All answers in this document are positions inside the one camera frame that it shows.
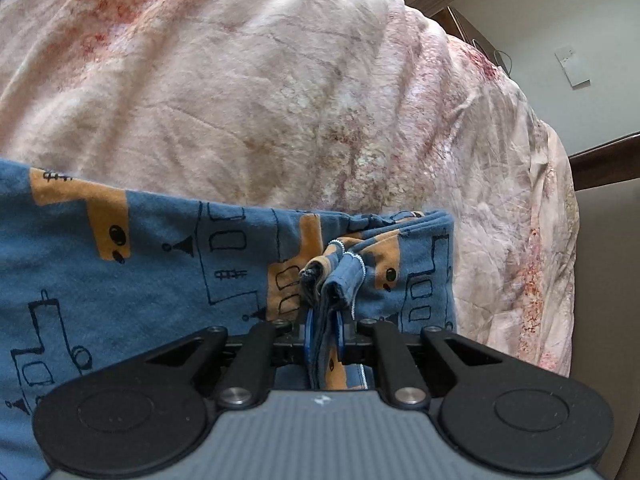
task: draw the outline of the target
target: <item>folded fabric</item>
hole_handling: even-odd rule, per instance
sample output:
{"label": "folded fabric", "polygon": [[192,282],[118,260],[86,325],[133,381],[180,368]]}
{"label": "folded fabric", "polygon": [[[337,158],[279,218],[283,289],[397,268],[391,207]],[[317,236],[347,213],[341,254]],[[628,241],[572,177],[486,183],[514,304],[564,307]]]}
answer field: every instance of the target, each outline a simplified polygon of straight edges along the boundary
{"label": "folded fabric", "polygon": [[[403,211],[394,223],[332,240],[300,273],[302,297],[314,306],[310,381],[325,388],[336,371],[330,364],[332,313],[350,310],[354,319],[372,317],[418,333],[425,325],[454,330],[451,288],[453,219],[444,211]],[[350,387],[367,385],[361,366],[345,370]]]}
{"label": "folded fabric", "polygon": [[[309,285],[321,284],[319,312],[356,298],[356,318],[386,317],[404,330],[453,326],[451,236],[441,212],[223,205],[0,159],[0,478],[46,472],[30,417],[53,388],[206,326],[241,334],[261,319],[292,319],[309,261],[305,283],[323,258],[336,263]],[[314,383],[325,382],[326,362]],[[306,371],[297,371],[283,370],[278,385],[304,386]],[[348,387],[343,379],[327,387]]]}

